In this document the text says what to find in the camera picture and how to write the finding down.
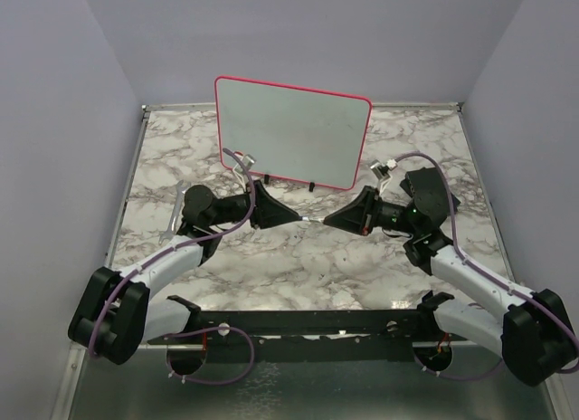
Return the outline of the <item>white blue whiteboard marker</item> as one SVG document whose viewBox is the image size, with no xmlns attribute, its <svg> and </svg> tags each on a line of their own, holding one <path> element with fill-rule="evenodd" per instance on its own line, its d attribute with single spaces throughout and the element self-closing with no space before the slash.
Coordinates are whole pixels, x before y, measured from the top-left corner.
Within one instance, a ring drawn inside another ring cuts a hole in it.
<svg viewBox="0 0 579 420">
<path fill-rule="evenodd" d="M 319 217 L 319 216 L 302 216 L 300 218 L 300 221 L 302 222 L 309 222 L 309 223 L 320 223 L 323 224 L 324 223 L 324 217 Z"/>
</svg>

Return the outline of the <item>pink framed whiteboard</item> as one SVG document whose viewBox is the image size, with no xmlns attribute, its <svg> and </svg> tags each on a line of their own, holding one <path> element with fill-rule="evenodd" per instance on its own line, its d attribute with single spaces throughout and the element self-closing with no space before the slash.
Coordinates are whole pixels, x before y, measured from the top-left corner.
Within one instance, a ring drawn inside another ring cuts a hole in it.
<svg viewBox="0 0 579 420">
<path fill-rule="evenodd" d="M 214 81 L 219 147 L 251 156 L 253 172 L 349 190 L 356 184 L 372 102 L 272 81 Z"/>
</svg>

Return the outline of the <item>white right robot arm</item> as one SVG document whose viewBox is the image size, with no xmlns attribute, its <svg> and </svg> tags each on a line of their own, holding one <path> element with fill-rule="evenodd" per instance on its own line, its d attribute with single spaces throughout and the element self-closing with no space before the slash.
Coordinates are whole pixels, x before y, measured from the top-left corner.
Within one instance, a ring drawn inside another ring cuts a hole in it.
<svg viewBox="0 0 579 420">
<path fill-rule="evenodd" d="M 362 236 L 376 227 L 408 234 L 403 248 L 413 266 L 478 303 L 473 309 L 453 298 L 431 300 L 415 318 L 423 338 L 446 332 L 473 341 L 501 356 L 508 370 L 531 387 L 554 374 L 576 372 L 578 338 L 560 296 L 549 289 L 532 291 L 474 262 L 441 229 L 451 209 L 451 199 L 438 189 L 415 189 L 411 202 L 402 206 L 365 186 L 323 223 Z"/>
</svg>

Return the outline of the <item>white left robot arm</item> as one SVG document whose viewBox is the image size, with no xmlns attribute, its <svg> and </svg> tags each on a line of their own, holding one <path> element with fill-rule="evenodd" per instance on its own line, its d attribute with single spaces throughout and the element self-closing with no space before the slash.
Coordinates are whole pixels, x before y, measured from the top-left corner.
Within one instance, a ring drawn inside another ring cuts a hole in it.
<svg viewBox="0 0 579 420">
<path fill-rule="evenodd" d="M 180 225 L 164 247 L 120 270 L 100 267 L 89 278 L 68 337 L 91 355 L 120 365 L 141 343 L 167 333 L 183 343 L 194 340 L 200 321 L 182 301 L 165 300 L 156 306 L 150 302 L 176 278 L 213 257 L 223 237 L 214 228 L 229 224 L 236 230 L 250 224 L 268 229 L 302 218 L 272 197 L 259 180 L 235 196 L 218 197 L 209 187 L 195 185 L 180 198 Z"/>
</svg>

